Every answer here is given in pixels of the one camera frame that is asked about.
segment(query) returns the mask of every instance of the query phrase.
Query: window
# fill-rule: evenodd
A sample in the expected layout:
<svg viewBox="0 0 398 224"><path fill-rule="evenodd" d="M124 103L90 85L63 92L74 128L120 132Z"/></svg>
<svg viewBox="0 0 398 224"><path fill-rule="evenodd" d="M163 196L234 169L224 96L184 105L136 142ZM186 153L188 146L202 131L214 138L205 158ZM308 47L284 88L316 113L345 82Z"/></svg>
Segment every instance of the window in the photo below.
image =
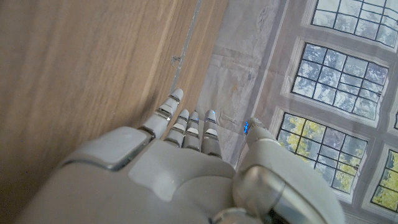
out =
<svg viewBox="0 0 398 224"><path fill-rule="evenodd" d="M387 73L375 63L306 43L291 92L375 120Z"/></svg>
<svg viewBox="0 0 398 224"><path fill-rule="evenodd" d="M288 113L284 113L277 139L317 170L329 186L350 194L365 140Z"/></svg>
<svg viewBox="0 0 398 224"><path fill-rule="evenodd" d="M391 149L371 203L398 212L398 153Z"/></svg>
<svg viewBox="0 0 398 224"><path fill-rule="evenodd" d="M397 21L396 0L318 0L312 24L395 48Z"/></svg>

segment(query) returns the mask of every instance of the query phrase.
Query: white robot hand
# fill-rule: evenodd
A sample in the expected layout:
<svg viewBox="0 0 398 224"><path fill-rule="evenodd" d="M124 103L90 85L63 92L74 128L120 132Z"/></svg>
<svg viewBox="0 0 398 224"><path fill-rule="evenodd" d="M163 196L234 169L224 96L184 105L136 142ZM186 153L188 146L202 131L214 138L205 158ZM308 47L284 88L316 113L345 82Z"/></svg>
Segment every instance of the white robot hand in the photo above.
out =
<svg viewBox="0 0 398 224"><path fill-rule="evenodd" d="M236 172L222 161L215 112L183 110L175 90L139 128L121 127L69 155L17 223L344 223L325 181L256 119Z"/></svg>

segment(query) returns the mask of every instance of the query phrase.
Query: window frame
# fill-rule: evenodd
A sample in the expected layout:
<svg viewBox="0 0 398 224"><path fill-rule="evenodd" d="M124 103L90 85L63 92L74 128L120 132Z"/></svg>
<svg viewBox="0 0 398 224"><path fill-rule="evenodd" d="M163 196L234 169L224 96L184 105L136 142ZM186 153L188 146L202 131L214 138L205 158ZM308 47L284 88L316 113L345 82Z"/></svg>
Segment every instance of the window frame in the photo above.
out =
<svg viewBox="0 0 398 224"><path fill-rule="evenodd" d="M367 161L367 158L368 158L369 147L371 145L371 139L369 139L369 138L367 138L365 136L362 136L362 135L360 135L358 133L353 133L352 131L348 131L347 129L343 129L341 127L335 126L334 124L331 124L331 123L329 123L327 121L324 121L324 120L319 120L319 119L314 118L314 117L311 117L311 119L309 119L308 116L305 116L302 113L297 113L296 111L291 111L291 110L289 110L287 108L284 108L284 107L281 108L280 106L275 106L275 111L274 111L274 114L272 115L271 124L270 124L269 129L268 129L270 131L270 133L275 136L275 138L278 137L279 130L280 130L280 127L282 126L283 118L284 118L284 114L285 113L289 113L289 114L292 114L294 116L299 116L301 118L308 119L310 121L313 121L313 122L316 122L318 124L327 126L329 128L335 129L337 131L341 131L344 134L348 134L348 135L350 135L352 137L359 138L359 139L365 140L367 142L367 146L365 148L363 157L361 159L361 162L359 163L358 170L356 171L356 175L354 176L354 179L353 179L353 183L352 183L352 186L351 186L350 194L348 194L346 192L343 192L343 191L340 191L340 190L336 190L333 187L331 187L332 191L335 193L335 195L337 196L338 200L340 200L342 202L345 202L345 203L348 203L348 204L352 204L353 196L354 196L355 188L356 188L357 183L358 183L359 176L361 175L361 173L363 171L363 168L364 168L364 165L365 165L365 163Z"/></svg>
<svg viewBox="0 0 398 224"><path fill-rule="evenodd" d="M394 151L393 151L392 149L389 149L388 152L387 152L388 156L389 156L390 152L394 152ZM386 162L384 163L383 172L382 172L382 175L380 176L379 183L377 184L376 189L375 189L375 191L373 192L372 199L374 198L374 196L375 196L375 194L376 194L376 190L377 190L378 187L382 187L382 188L384 188L384 189L394 191L394 192L396 192L396 193L398 194L398 191L396 191L396 190L394 190L394 189L389 189L388 187L385 187L385 186L382 186L382 185L381 185L382 176L384 175L384 172L385 172L386 170L391 170L391 171L393 171L393 172L398 173L398 171L392 170L392 169L390 169L390 168L387 167L387 161L388 161L388 157L387 157L387 159L386 159ZM377 206L380 206L380 207L382 207L382 208L388 209L388 210L390 210L390 211L392 211L392 212L396 212L396 213L398 214L398 206L397 206L397 208L396 208L395 210L391 210L390 208L386 208L386 207L384 207L384 206L382 206L382 205L379 205L379 204L377 204L377 203L374 203L374 202L372 202L372 201L371 201L371 203L373 203L373 204L375 204L375 205L377 205Z"/></svg>
<svg viewBox="0 0 398 224"><path fill-rule="evenodd" d="M393 212L388 208L384 208L380 205L371 202L373 195L382 178L390 150L398 153L398 148L392 147L388 144L384 144L379 162L377 163L376 169L373 173L372 180L370 181L370 184L366 190L361 207L367 211L376 213L383 217L387 217L388 219L393 220L394 222L398 222L398 212Z"/></svg>
<svg viewBox="0 0 398 224"><path fill-rule="evenodd" d="M313 44L313 45L318 45L318 46L321 46L321 47L325 47L325 48L328 48L328 49L335 50L337 52L341 52L343 54L346 54L346 55L349 55L349 56L352 56L352 57L360 58L361 60L366 60L368 62L376 63L376 64L378 64L380 66L388 68L389 69L389 74L390 74L390 71L391 71L390 70L390 66L391 65L389 63L383 61L383 60L378 59L378 58L369 57L369 56L367 56L365 54L361 54L361 53L355 52L353 50L347 50L345 48L339 47L337 45L334 45L334 44L331 44L331 43L328 43L328 42L323 42L323 41L319 41L319 40L312 40L312 39L303 39L301 37L297 37L296 41L294 43L292 55L290 56L290 62L289 62L289 65L287 67L286 74L284 75L284 82L282 84L282 88L281 88L280 94L282 96L290 99L290 100L295 100L295 101L298 101L298 102L306 103L308 105L314 105L317 108L321 108L321 109L323 109L325 111L330 111L332 113L338 114L339 116L342 116L342 117L344 117L346 119L350 119L350 120L352 120L354 122L359 122L359 123L365 124L367 126L376 128L377 124L379 122L379 113L380 113L381 103L382 103L382 100L383 100L384 95L386 93L386 90L388 89L389 75L387 75L386 82L384 83L384 88L383 88L382 93L381 93L381 95L379 97L379 103L376 106L376 117L375 117L375 120L371 120L369 118L365 118L365 117L362 117L360 115L349 113L349 112L344 111L342 109L339 109L339 108L337 108L337 107L335 107L333 105L329 105L329 104L326 104L324 102L314 100L313 98L309 98L307 96L302 96L302 95L299 95L299 94L296 94L296 93L292 93L291 89L293 88L293 85L294 85L295 77L296 77L297 71L298 71L299 66L300 66L300 62L301 62L301 59L302 59L302 54L303 54L303 52L305 50L305 44L306 43Z"/></svg>
<svg viewBox="0 0 398 224"><path fill-rule="evenodd" d="M319 26L319 27L324 27L324 28L327 28L327 29L333 29L333 30L337 30L337 31L339 31L339 32L344 32L344 33L347 33L347 34L355 35L356 37L365 38L365 39L368 39L368 40L371 40L371 41L379 42L379 43L381 43L381 44L383 44L383 45L385 45L385 46L387 46L387 47L390 47L390 48L392 48L392 49L394 49L394 48L396 47L396 45L398 44L398 30L395 30L395 29L393 29L392 27L389 27L389 26L387 26L387 25L385 25L385 24L382 23L382 18L383 18L383 16L385 16L385 15L384 15L384 11L385 11L386 9L389 9L389 10L392 10L392 11L396 12L395 10L386 7L387 1L384 1L384 5L383 5L383 6L377 6L377 7L382 7L382 14L377 13L377 12L372 12L372 13L375 13L375 14L379 14L379 15L381 16L379 22L370 21L370 20L368 20L368 19L363 19L363 18L360 17L362 11L367 11L367 10L363 9L363 4L365 3L364 1L361 1L361 8L359 9L358 17L352 16L352 15L347 15L347 14L338 12L338 11L339 11L339 8L340 8L341 0L339 0L339 5L338 5L338 8L337 8L337 11L336 11L336 12L327 11L327 10L324 10L324 9L317 9L318 3L319 3L319 0L317 0L317 4L316 4L316 6L315 6L315 8L314 8L315 11L314 11L313 16L312 16L311 25L313 25L313 26ZM335 14L336 14L336 17L335 17L335 20L333 21L333 26L335 26L335 24L336 24L338 14L356 18L356 19L357 19L357 22L356 22L356 25L355 25L355 28L354 28L354 33L350 33L350 32L346 32L346 31L338 30L338 29L335 29L334 27L325 27L325 26L321 26L321 25L314 24L314 23L313 23L313 20L314 20L314 18L315 18L315 13L316 13L316 11L323 11L323 12L332 12L332 13L335 13ZM364 36L355 34L355 31L356 31L356 29L358 28L358 23L359 23L359 20L360 20L360 19L363 20L363 21L370 22L370 23L373 23L373 24L377 24L377 25L378 25L377 31L376 31L376 36L375 36L375 39L374 39L374 40L371 39L371 38L369 38L369 37L364 37ZM391 47L390 45L387 45L387 44L385 44L385 43L383 43L383 42L377 40L377 35L379 34L380 26L386 26L386 27L388 27L388 28L390 28L390 29L392 29L392 30L394 30L394 31L397 32L397 37L396 37L396 39L395 39L394 47Z"/></svg>
<svg viewBox="0 0 398 224"><path fill-rule="evenodd" d="M313 61L311 61L311 60L308 60L308 59L303 58L304 53L305 53L306 46L307 46L308 44L314 45L314 46L316 46L316 47L321 47L321 48L326 49L325 55L323 56L322 63L313 62ZM340 54L343 54L343 55L346 57L346 58L345 58L345 61L344 61L344 63L343 63L343 68L342 68L341 71L340 71L341 75L340 75L340 77L339 77L339 80L338 80L337 85L339 85L339 84L341 83L340 80L341 80L341 76L342 76L343 74L348 75L348 76L350 76L350 77L354 77L354 78L361 79L361 86L356 86L356 88L359 89L359 90L358 90L358 93L357 93L356 95L353 94L353 93L344 91L344 90L340 90L340 89L338 88L338 86L337 86L337 87L333 87L333 86L327 85L327 84L322 83L322 82L319 81L319 79L320 79L320 77L321 77L321 75L322 75L322 70L323 70L324 67L330 68L330 69L333 69L333 70L336 70L335 68L330 67L330 66L327 66L327 65L324 64L328 50L332 50L332 51L338 52L338 53L340 53ZM321 102L321 103L330 105L330 106L332 106L332 107L338 108L338 109L341 110L341 111L345 111L345 110L343 110L343 109L341 109L341 108L339 108L339 107L333 105L333 103L334 103L335 100L336 100L337 91L341 91L341 92L344 92L344 93L347 93L347 94L350 94L350 95L356 97L351 112L350 112L350 111L346 111L346 112L351 113L351 114L354 114L354 115L356 115L356 116L361 116L361 115L359 115L359 114L354 113L354 109L355 109L356 102L357 102L358 98L362 98L362 99L365 99L365 100L372 101L373 103L376 104L376 111L375 111L375 113L377 114L377 107L378 107L379 104L381 103L381 96L378 96L378 99L377 99L377 102L376 102L376 101L373 101L373 100L371 100L371 99L369 99L369 98L365 98L365 97L363 97L363 96L360 95L361 90L367 90L367 89L363 88L363 85L362 85L363 82L364 82L365 80L368 81L368 82L374 83L373 81L366 79L366 72L368 71L369 64L370 64L370 63L374 63L374 62L372 62L372 61L367 61L367 60L366 60L367 65L366 65L366 68L365 68L364 77L356 77L356 76L354 76L354 75L351 75L351 74L348 74L348 73L345 73L345 72L344 72L344 68L345 68L345 65L346 65L346 62L347 62L348 57L363 60L362 58L355 57L355 56L352 56L352 55L348 55L348 54L345 54L345 53L343 53L343 52L337 51L337 50L335 50L335 49L331 49L331 48L329 48L329 47L323 47L323 46L321 46L321 45L316 45L316 44L311 44L311 43L305 42L305 43L304 43L303 50L302 50L302 54L301 54L299 66L298 66L298 68L297 68L296 75L295 75L295 77L294 77L293 85L292 85L292 88L291 88L290 92L291 92L291 93L294 93L294 94L297 94L297 95L300 95L300 96L303 96L303 97L306 97L306 98L309 98L309 99L311 99L311 100L315 100L315 101L318 101L318 102ZM315 64L321 66L320 73L318 74L317 80L312 80L312 79L310 79L310 78L306 78L306 77L303 77L303 76L299 76L300 65L301 65L301 63L302 63L303 61L312 62L312 63L315 63ZM386 85L386 83L387 83L388 74L390 74L389 68L387 68L387 70L388 70L388 72L387 72L386 81L384 82L384 84L381 85L381 84L378 84L378 83L374 83L374 84L376 84L376 85L382 86L383 91L384 91L385 85ZM314 91L313 91L313 93L312 93L312 97L305 96L305 95L302 95L302 94L300 94L300 93L293 92L294 87L295 87L295 81L296 81L296 79L297 79L298 77L302 77L302 78L305 78L305 79L307 79L307 80L310 80L311 82L315 82L315 86L314 86ZM315 98L314 98L314 97L315 97L315 91L316 91L316 89L317 89L317 84L325 85L325 86L328 86L328 87L333 88L333 89L335 90L335 96L334 96L334 99L333 99L332 104L328 104L328 103L326 103L326 102L323 102L323 101L321 101L321 100L318 100L318 99L315 99Z"/></svg>
<svg viewBox="0 0 398 224"><path fill-rule="evenodd" d="M392 47L390 47L388 45L382 44L381 42L377 42L375 40L367 39L367 38L362 37L362 36L350 34L348 32L343 32L343 31L340 31L340 30L336 30L334 28L312 25L312 19L313 19L314 15L315 15L315 11L317 10L317 4L318 4L318 0L308 0L307 1L307 5L305 7L305 12L304 12L302 20L301 20L301 26L302 27L311 28L311 29L315 29L315 30L319 30L319 31L325 31L325 29L326 29L329 33L332 33L332 34L336 34L336 35L339 35L339 36L342 36L342 37L347 37L347 38L350 38L350 39L358 40L358 41L360 41L360 42L362 42L364 44L380 47L380 48L382 48L384 50L388 50L388 51L391 51L391 52L394 52L394 53L397 52L397 50L398 50L398 36L396 38L395 47L392 48Z"/></svg>

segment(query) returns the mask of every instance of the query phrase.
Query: wooden surface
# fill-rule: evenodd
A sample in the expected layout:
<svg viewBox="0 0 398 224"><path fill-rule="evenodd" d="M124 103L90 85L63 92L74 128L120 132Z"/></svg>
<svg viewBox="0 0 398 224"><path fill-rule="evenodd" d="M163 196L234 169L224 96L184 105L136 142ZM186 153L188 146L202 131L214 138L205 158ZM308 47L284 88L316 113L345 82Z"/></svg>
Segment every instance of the wooden surface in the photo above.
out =
<svg viewBox="0 0 398 224"><path fill-rule="evenodd" d="M177 87L195 108L227 0L202 0ZM169 94L197 1L0 1L0 223L82 142Z"/></svg>

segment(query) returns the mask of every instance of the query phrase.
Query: white window frame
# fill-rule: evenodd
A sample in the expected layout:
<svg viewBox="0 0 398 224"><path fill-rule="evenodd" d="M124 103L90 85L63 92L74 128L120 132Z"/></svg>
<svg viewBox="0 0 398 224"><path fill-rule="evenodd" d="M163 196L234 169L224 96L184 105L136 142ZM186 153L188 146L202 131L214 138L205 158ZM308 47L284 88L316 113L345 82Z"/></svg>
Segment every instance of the white window frame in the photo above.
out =
<svg viewBox="0 0 398 224"><path fill-rule="evenodd" d="M392 47L388 47L388 46L386 46L386 45L384 45L382 43L379 43L379 42L376 42L376 41L373 41L373 40L369 40L369 39L365 39L365 38L362 38L360 36L355 36L355 35L352 35L352 34L341 32L341 31L335 30L333 28L327 28L327 27L311 25L311 21L312 21L313 15L315 13L315 8L317 6L317 2L318 2L318 0L308 0L307 1L307 5L305 6L305 12L304 12L302 20L301 20L301 26L307 27L307 28L311 28L311 29L315 29L315 30L320 30L320 31L327 31L327 32L329 32L331 34L336 34L336 35L340 35L342 37L347 37L347 38L350 38L350 39L358 40L358 41L360 41L360 42L362 42L364 44L369 44L369 45L373 45L373 46L376 46L376 47L380 47L380 48L382 48L384 50L388 50L388 51L391 51L391 52L394 52L394 53L397 52L397 50L398 50L398 37L397 37L397 40L396 40L396 46L394 48L392 48Z"/></svg>
<svg viewBox="0 0 398 224"><path fill-rule="evenodd" d="M373 193L376 190L376 188L378 187L380 178L383 175L390 149L393 150L394 152L398 152L398 149L396 147L392 147L388 144L384 144L383 150L380 155L379 162L377 163L376 170L374 171L374 174L373 174L372 181L370 181L370 185L369 185L368 189L366 190L365 197L363 198L362 208L367 211L370 211L370 212L376 213L378 215L381 215L383 217L386 217L390 220L393 220L394 222L398 222L398 213L371 203Z"/></svg>
<svg viewBox="0 0 398 224"><path fill-rule="evenodd" d="M376 106L376 118L375 118L375 120L371 120L371 119L368 119L368 118L365 118L365 117L362 117L362 116L359 116L359 115L344 111L344 110L339 109L337 107L328 105L326 103L322 103L322 102L316 101L314 99L311 99L311 98L308 98L308 97L305 97L305 96L300 96L298 94L295 94L295 93L291 92L292 86L294 85L295 76L297 74L296 71L299 69L300 62L301 62L301 59L302 59L302 52L303 52L303 50L305 50L304 49L305 43L315 44L315 45L319 45L321 47L326 47L326 48L329 48L329 49L332 49L332 50L337 50L337 51L339 51L341 53L344 53L346 55L350 55L350 56L354 56L354 57L357 57L357 58L361 58L363 60L367 60L368 62L374 62L374 63L376 63L376 64L378 64L380 66L383 66L383 67L386 67L386 68L389 69L389 72L387 74L387 78L386 78L386 82L384 84L384 88L383 88L382 94L381 94L381 96L379 98L379 102L377 103L377 106ZM295 43L294 43L292 56L290 58L289 66L287 67L287 70L286 70L286 74L285 74L285 78L284 78L284 82L283 82L280 94L285 96L286 98L291 99L291 100L297 100L297 101L302 102L302 103L306 103L306 104L309 104L309 105L314 105L317 108L321 108L321 109L323 109L325 111L330 111L332 113L341 115L342 117L350 119L350 120L352 120L354 122L359 122L359 123L368 125L370 127L376 128L377 124L379 123L380 105L381 105L382 99L384 98L384 94L386 93L387 86L388 86L388 83L389 83L389 75L391 73L390 67L391 67L391 65L389 63L387 63L387 62L385 62L383 60L380 60L380 59L378 59L376 57L369 57L369 56L367 56L365 54L361 54L361 53L355 52L353 50L347 50L345 48L342 48L342 47L339 47L337 45L330 44L330 43L327 43L327 42L322 42L322 41L319 41L319 40L303 39L301 37L297 37L296 40L295 40Z"/></svg>
<svg viewBox="0 0 398 224"><path fill-rule="evenodd" d="M369 151L370 151L370 150L369 150L369 147L370 147L370 140L371 140L371 139L369 139L369 138L367 138L367 137L365 137L365 136L361 136L361 135L358 135L358 134L356 134L356 133L353 133L352 131L348 131L348 130L346 130L346 129L337 127L337 126L335 126L335 125L333 125L333 124L331 124L331 123L328 123L327 121L319 120L319 119L316 119L316 118L313 118L313 117L308 118L308 116L305 116L304 114L297 113L296 111L291 111L291 110L288 110L288 109L286 109L286 108L283 108L283 109L282 109L282 108L279 107L279 106L276 106L276 107L275 107L274 114L272 115L272 121L271 121L271 124L269 125L269 129L268 129L269 132L271 132L271 134L273 134L275 137L277 137L277 135L278 135L279 128L280 128L280 126L281 126L281 124L282 124L282 122L283 122L283 117L284 117L284 113L285 113L285 112L286 112L286 113L293 114L293 115L297 115L297 116L300 116L300 117L303 117L303 118L305 118L305 119L309 119L310 121L314 121L314 122L316 122L316 123L319 123L319 124L328 126L328 127L333 128L333 129L335 129L335 130L337 130L337 131L341 131L341 132L343 132L343 133L345 133L345 134L349 134L349 135L351 135L351 136L354 136L354 137L363 139L363 140L365 140L365 141L368 142L368 145L366 146L365 153L364 153L364 155L363 155L363 157L362 157L362 159L361 159L361 163L360 163L359 168L358 168L358 170L357 170L357 172L356 172L356 175L355 175L355 177L354 177L353 185L352 185L352 187L351 187L351 193L350 193L350 194L346 194L346 193L344 193L344 192L341 192L341 191L339 191L339 190L335 190L335 189L331 188L332 191L333 191L333 192L335 193L335 195L337 196L337 199L338 199L338 200L340 200L340 201L342 201L342 202L346 202L346 203L348 203L348 204L352 204L352 202L353 202L354 190L355 190L356 184L357 184L357 182L358 182L359 175L361 175L361 173L362 173L363 166L364 166L364 164L365 164L365 161L366 161L366 159L367 159L367 157L368 157L368 153L369 153Z"/></svg>
<svg viewBox="0 0 398 224"><path fill-rule="evenodd" d="M393 134L395 136L398 136L398 129L395 128L397 113L398 113L398 90L394 98L394 104L392 105L392 108L390 110L389 119L388 119L388 129L387 129L388 133Z"/></svg>

